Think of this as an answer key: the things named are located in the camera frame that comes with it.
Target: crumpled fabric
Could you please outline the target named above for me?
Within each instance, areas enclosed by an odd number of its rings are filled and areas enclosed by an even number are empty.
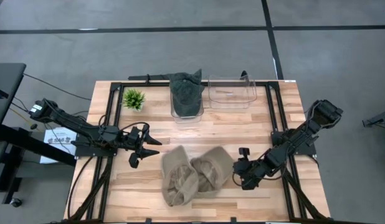
[[[162,157],[162,194],[169,206],[189,203],[198,191],[198,174],[178,146]]]
[[[196,198],[215,197],[232,175],[233,163],[231,156],[221,146],[192,159],[191,165],[197,171],[199,179]]]
[[[169,206],[185,205],[193,198],[213,198],[232,175],[231,156],[217,146],[188,161],[178,146],[162,157],[162,194]]]

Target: chair wheel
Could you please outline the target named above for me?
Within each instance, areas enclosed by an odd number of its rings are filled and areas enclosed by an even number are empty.
[[[22,205],[22,201],[18,198],[12,198],[10,201],[10,205],[12,205],[14,208],[20,207]]]

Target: wooden table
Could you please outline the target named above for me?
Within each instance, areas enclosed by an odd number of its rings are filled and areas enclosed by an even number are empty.
[[[105,114],[110,84],[109,81],[96,82],[87,118],[89,123],[97,124],[101,115]],[[288,127],[296,128],[305,120],[297,84],[284,81],[279,84]],[[136,89],[145,93],[145,107],[140,113],[122,108],[119,127],[135,121],[148,122],[150,134],[163,145],[146,147],[161,154],[144,159],[138,169],[132,169],[128,163],[131,152],[118,150],[112,166],[105,222],[143,222],[146,218],[152,218],[153,222],[229,222],[230,217],[237,217],[238,221],[288,220],[281,180],[262,180],[255,190],[241,190],[230,179],[216,198],[194,199],[178,207],[168,207],[161,194],[161,156],[178,145],[186,148],[189,157],[199,156],[214,146],[222,145],[235,160],[240,157],[239,147],[250,148],[251,159],[258,158],[272,147],[272,125],[265,88],[257,87],[257,100],[246,110],[211,109],[205,89],[202,120],[191,124],[174,122],[170,115],[169,87]],[[281,127],[275,93],[272,96],[278,126]],[[295,156],[295,159],[302,190],[322,214],[329,216],[317,165],[307,156]],[[74,180],[86,160],[78,160]],[[95,161],[96,158],[93,158],[77,182],[71,213],[82,204],[91,189]],[[291,192],[295,216],[299,217],[295,192],[292,189]],[[101,192],[95,201],[94,218],[98,217],[100,197]]]

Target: potted plant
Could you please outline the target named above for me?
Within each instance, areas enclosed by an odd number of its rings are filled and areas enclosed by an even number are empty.
[[[127,89],[123,94],[123,106],[133,111],[140,112],[143,109],[145,94],[135,89]]]

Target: floor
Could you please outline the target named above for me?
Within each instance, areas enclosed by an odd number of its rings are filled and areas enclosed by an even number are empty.
[[[263,2],[0,0],[0,62],[26,63],[27,74],[84,97],[96,80],[199,68],[205,77],[246,70],[255,79],[296,80],[305,109],[328,99],[344,110],[341,122],[316,142],[332,217],[385,223],[385,129],[361,123],[385,110],[385,0],[267,0],[270,17]],[[196,26],[231,28],[129,29]],[[17,97],[28,107],[45,97],[69,113],[89,106],[27,77]],[[5,123],[28,128],[10,112]],[[23,166],[20,175],[27,178],[17,197],[24,205],[1,205],[0,194],[0,223],[61,220],[73,170]]]

